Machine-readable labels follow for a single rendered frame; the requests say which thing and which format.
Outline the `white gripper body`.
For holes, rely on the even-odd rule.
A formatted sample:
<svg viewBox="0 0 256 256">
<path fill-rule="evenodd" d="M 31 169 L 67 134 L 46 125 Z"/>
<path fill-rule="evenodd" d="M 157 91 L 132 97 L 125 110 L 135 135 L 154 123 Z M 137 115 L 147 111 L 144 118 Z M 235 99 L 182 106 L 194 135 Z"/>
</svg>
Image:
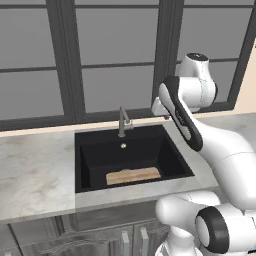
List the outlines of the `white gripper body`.
<svg viewBox="0 0 256 256">
<path fill-rule="evenodd" d="M 155 115 L 155 116 L 159 116 L 159 117 L 164 117 L 165 115 L 169 115 L 169 112 L 167 111 L 167 109 L 162 105 L 161 101 L 159 98 L 156 98 L 154 100 L 154 103 L 152 105 L 152 113 Z"/>
</svg>

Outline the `grey metal sink faucet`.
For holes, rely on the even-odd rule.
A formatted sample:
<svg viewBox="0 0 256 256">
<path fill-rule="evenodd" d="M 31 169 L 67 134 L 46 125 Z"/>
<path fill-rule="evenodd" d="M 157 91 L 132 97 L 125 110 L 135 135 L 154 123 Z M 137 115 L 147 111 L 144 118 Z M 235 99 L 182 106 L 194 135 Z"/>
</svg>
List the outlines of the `grey metal sink faucet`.
<svg viewBox="0 0 256 256">
<path fill-rule="evenodd" d="M 123 138 L 125 136 L 125 131 L 126 130 L 131 130 L 133 129 L 133 122 L 129 118 L 125 108 L 123 106 L 120 107 L 119 109 L 119 132 L 118 136 L 120 138 Z"/>
</svg>

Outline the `black sink basin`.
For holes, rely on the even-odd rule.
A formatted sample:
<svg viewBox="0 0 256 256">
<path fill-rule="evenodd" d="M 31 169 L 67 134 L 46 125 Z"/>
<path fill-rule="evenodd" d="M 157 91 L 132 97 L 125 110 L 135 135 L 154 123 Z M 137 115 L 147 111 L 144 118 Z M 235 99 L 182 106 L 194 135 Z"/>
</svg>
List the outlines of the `black sink basin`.
<svg viewBox="0 0 256 256">
<path fill-rule="evenodd" d="M 109 173 L 154 167 L 160 177 L 108 184 Z M 193 176 L 193 172 L 162 125 L 75 134 L 75 192 L 89 192 Z"/>
</svg>

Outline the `wooden cutting board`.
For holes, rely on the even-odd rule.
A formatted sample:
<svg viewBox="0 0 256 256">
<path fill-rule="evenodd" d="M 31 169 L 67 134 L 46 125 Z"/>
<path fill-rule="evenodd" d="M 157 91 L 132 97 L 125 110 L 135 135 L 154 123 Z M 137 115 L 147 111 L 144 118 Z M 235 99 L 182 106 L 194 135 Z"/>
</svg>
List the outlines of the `wooden cutting board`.
<svg viewBox="0 0 256 256">
<path fill-rule="evenodd" d="M 123 169 L 118 172 L 108 173 L 106 183 L 108 185 L 130 183 L 160 178 L 161 175 L 156 167 L 140 169 Z"/>
</svg>

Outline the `grey panel under sink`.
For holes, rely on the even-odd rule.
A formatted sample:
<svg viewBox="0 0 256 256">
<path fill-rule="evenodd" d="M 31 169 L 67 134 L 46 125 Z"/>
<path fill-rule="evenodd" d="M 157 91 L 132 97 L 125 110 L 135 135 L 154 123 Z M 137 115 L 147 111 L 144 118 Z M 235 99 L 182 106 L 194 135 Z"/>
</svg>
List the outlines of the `grey panel under sink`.
<svg viewBox="0 0 256 256">
<path fill-rule="evenodd" d="M 119 226 L 156 218 L 155 201 L 97 209 L 76 214 L 80 231 Z"/>
</svg>

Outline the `dark framed window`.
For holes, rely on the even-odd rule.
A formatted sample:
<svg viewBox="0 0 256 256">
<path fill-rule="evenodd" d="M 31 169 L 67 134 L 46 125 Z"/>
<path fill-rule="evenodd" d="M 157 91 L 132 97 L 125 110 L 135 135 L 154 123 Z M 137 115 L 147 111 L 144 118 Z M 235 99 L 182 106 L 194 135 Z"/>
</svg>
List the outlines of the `dark framed window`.
<svg viewBox="0 0 256 256">
<path fill-rule="evenodd" d="M 149 118 L 188 53 L 231 110 L 255 38 L 256 0 L 0 0 L 0 131 Z"/>
</svg>

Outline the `grey cupboard door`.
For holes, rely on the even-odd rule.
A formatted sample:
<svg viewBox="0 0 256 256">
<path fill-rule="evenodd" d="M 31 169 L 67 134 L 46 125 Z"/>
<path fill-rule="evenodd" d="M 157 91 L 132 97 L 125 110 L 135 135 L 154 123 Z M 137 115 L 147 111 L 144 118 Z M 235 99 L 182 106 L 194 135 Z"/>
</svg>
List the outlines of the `grey cupboard door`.
<svg viewBox="0 0 256 256">
<path fill-rule="evenodd" d="M 156 250 L 168 236 L 169 226 L 161 224 L 157 220 L 136 224 L 133 229 L 133 256 L 141 256 L 142 238 L 140 230 L 143 227 L 146 227 L 149 237 L 147 256 L 155 256 Z"/>
<path fill-rule="evenodd" d="M 59 237 L 28 223 L 11 224 L 11 230 L 23 256 L 123 256 L 122 231 L 127 231 L 132 256 L 131 226 L 70 232 Z"/>
</svg>

